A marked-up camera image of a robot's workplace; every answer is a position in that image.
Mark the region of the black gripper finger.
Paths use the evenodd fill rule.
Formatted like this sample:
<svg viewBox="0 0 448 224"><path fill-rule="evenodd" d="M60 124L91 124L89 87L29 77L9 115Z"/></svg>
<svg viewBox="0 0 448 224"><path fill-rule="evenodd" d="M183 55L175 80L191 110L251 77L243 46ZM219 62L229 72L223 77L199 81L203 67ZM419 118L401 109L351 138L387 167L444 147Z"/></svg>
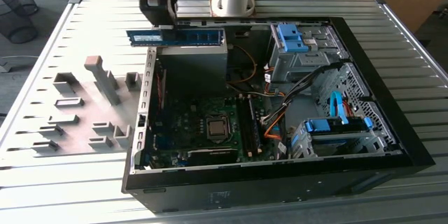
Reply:
<svg viewBox="0 0 448 224"><path fill-rule="evenodd" d="M160 25L160 36L163 42L172 43L176 40L176 26Z"/></svg>

